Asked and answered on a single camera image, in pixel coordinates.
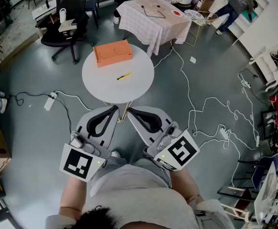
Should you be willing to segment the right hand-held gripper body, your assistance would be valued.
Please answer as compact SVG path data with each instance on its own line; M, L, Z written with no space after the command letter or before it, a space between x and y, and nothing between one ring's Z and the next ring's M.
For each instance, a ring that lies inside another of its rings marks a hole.
M170 171L182 170L199 153L199 148L188 131L172 122L145 150L147 157Z

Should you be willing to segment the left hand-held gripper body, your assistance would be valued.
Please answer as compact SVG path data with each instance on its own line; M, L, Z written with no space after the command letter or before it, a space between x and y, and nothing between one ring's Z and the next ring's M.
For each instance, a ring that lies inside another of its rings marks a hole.
M108 148L91 140L90 135L73 131L70 142L63 147L60 171L88 182L105 166L111 154Z

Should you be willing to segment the person's left forearm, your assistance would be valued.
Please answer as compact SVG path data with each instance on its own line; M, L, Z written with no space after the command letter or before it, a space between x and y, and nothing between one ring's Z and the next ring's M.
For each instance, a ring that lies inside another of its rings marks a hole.
M60 200L59 215L78 221L86 203L87 183L69 177Z

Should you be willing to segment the person's right forearm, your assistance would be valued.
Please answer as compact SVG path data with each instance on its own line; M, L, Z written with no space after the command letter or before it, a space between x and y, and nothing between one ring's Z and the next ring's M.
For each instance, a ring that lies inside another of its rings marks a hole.
M195 201L196 204L199 204L204 201L198 186L186 168L179 171L170 171L169 173L172 189L178 192L187 203Z

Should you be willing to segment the person's grey jeans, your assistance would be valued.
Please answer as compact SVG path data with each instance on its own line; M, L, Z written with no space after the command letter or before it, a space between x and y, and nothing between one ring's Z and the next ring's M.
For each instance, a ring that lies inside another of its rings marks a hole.
M90 196L128 189L169 188L167 173L145 158L128 164L126 159L111 156L92 179Z

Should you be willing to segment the round white side table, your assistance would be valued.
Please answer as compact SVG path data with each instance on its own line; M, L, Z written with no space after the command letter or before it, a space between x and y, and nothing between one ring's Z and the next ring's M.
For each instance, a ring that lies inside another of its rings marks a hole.
M154 65L151 58L139 47L130 44L131 60L97 67L94 53L90 53L82 67L82 80L91 95L109 104L130 103L152 85ZM131 73L121 80L118 77Z

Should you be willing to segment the person's light grey shirt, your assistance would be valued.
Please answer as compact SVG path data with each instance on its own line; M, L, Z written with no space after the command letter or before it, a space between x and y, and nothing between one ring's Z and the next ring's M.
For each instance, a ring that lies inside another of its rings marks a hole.
M235 229L216 199L196 204L170 187L128 189L90 196L78 221L51 215L45 229Z

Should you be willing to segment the orange flat box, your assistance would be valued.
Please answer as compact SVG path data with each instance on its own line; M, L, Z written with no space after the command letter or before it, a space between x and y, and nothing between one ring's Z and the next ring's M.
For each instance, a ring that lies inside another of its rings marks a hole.
M112 42L93 47L97 67L104 67L110 64L131 60L132 49L127 40Z

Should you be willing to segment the blue chair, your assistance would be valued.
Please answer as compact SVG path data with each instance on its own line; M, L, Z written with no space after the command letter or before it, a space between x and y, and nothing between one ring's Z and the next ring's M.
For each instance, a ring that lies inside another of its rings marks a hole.
M278 153L272 156L263 156L258 161L238 160L237 162L238 164L244 164L254 168L253 172L251 172L251 177L246 179L251 180L255 190L259 188L262 178L267 174L272 163L274 163L275 170L278 172Z

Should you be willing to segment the beige book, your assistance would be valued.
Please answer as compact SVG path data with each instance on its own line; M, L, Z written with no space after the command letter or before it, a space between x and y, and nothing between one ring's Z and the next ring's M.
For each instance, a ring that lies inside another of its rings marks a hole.
M64 32L64 31L71 31L77 29L77 24L73 23L73 20L67 20L61 23L58 31Z

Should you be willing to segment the patterned round stool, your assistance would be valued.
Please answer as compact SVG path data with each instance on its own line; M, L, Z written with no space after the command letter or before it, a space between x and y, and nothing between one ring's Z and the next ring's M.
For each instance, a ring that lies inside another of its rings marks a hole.
M195 11L195 10L185 10L184 14L187 15L192 23L197 27L194 31L192 29L189 30L189 33L195 41L193 43L185 42L187 45L194 47L196 45L197 39L201 30L206 26L210 25L212 22L218 19L218 16L209 11Z

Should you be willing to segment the black office chair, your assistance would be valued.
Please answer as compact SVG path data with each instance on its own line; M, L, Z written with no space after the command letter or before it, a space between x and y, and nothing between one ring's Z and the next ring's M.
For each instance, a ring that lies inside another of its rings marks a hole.
M63 32L59 31L61 22L58 20L51 25L41 38L41 43L45 46L59 48L59 50L52 55L52 61L55 61L57 55L66 48L70 48L72 54L73 64L77 64L75 59L73 46L76 42L87 42L94 46L94 42L87 41L85 35L87 33L87 24L89 16L84 11L86 0L56 0L56 12L59 13L61 9L66 9L66 19L75 22L76 29L73 35L67 37Z

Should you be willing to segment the white wooden chair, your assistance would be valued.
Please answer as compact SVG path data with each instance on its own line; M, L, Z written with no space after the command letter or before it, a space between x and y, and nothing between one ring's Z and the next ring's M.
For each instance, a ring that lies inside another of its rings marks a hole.
M265 92L278 85L278 68L271 58L271 53L278 53L278 44L270 47L263 47L254 57L250 58L249 61L249 65L257 64L266 79Z

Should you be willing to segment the white wall shelf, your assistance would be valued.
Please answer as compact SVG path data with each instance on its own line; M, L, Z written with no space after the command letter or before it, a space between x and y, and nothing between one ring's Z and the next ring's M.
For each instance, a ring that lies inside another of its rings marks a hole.
M213 11L217 11L220 8L228 4L230 0L221 0L216 2L213 7ZM228 31L230 31L235 37L236 40L233 44L239 41L243 34L249 29L253 22L255 22L263 13L264 10L268 7L268 0L255 0L258 4L258 7L252 12L252 22L249 21L248 13L243 12L239 17L229 26Z

